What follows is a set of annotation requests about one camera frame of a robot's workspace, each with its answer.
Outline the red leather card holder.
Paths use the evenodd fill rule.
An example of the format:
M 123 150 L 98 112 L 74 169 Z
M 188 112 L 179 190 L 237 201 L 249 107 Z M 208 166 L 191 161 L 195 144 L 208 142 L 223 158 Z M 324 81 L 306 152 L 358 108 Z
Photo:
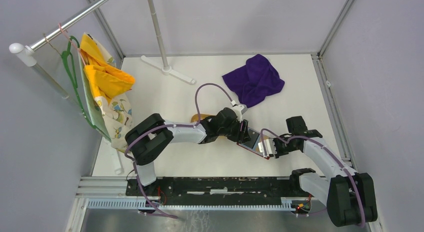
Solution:
M 248 134 L 250 137 L 250 140 L 244 143 L 237 143 L 238 146 L 242 147 L 245 150 L 248 150 L 255 155 L 258 155 L 266 160 L 269 159 L 269 157 L 264 157 L 263 154 L 259 150 L 259 143 L 261 141 L 260 133 L 257 130 L 252 129 L 251 127 L 248 128 Z

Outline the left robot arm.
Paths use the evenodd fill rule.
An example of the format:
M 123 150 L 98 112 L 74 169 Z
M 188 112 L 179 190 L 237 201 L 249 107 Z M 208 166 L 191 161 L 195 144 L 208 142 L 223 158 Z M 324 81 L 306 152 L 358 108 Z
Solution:
M 132 161 L 138 180 L 138 189 L 145 196 L 157 190 L 154 161 L 171 143 L 207 144 L 218 137 L 226 137 L 235 143 L 251 140 L 248 121 L 242 113 L 224 108 L 217 115 L 206 116 L 198 122 L 176 123 L 154 113 L 140 122 L 125 135 L 127 153 Z

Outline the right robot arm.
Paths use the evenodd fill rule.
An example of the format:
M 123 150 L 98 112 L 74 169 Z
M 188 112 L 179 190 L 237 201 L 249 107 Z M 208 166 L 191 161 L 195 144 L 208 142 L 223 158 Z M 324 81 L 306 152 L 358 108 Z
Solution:
M 293 170 L 289 191 L 295 196 L 309 193 L 326 207 L 337 227 L 375 222 L 378 219 L 374 181 L 368 173 L 359 173 L 335 155 L 322 134 L 307 128 L 302 116 L 286 120 L 287 134 L 262 139 L 264 157 L 279 158 L 300 151 L 322 172 L 311 168 Z

